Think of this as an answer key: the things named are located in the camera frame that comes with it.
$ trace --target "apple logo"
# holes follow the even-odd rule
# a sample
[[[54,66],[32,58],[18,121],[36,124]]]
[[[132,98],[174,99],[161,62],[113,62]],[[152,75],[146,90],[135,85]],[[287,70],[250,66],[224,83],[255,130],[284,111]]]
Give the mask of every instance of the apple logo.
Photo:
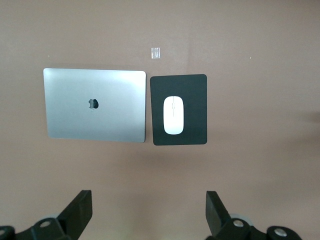
[[[90,109],[97,109],[99,107],[99,103],[96,99],[90,99],[89,100],[90,103]]]

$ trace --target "laptop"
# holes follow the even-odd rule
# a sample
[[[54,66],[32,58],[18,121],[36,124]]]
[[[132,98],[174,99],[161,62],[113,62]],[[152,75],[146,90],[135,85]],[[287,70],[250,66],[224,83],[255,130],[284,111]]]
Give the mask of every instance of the laptop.
[[[144,71],[45,68],[43,78],[49,137],[145,141]]]

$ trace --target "mouse pad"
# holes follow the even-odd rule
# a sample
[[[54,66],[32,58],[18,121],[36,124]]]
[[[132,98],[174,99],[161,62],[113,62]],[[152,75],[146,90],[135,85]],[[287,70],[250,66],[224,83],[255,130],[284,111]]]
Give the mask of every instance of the mouse pad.
[[[150,79],[150,90],[154,145],[200,145],[207,143],[206,75],[153,76]],[[170,112],[171,110],[172,116],[167,118],[166,111]],[[166,124],[166,129],[169,129],[171,123],[175,126],[178,125],[180,130],[183,128],[182,131],[165,130],[164,124]]]

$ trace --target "wireless mouse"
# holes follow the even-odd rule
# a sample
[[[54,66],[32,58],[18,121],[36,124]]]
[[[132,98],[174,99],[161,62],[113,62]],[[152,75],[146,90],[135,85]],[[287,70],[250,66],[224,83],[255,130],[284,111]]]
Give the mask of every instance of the wireless mouse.
[[[177,135],[184,130],[184,102],[179,96],[168,96],[163,102],[164,131]]]

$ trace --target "black clamp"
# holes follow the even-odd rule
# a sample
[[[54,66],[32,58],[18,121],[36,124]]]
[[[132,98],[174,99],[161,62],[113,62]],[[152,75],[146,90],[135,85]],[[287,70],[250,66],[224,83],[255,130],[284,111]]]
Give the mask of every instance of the black clamp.
[[[240,218],[231,218],[215,191],[206,192],[205,217],[212,236],[206,240],[302,240],[293,230],[271,226],[266,233]]]
[[[92,217],[92,194],[82,190],[57,218],[46,218],[19,233],[0,226],[0,240],[77,240]]]

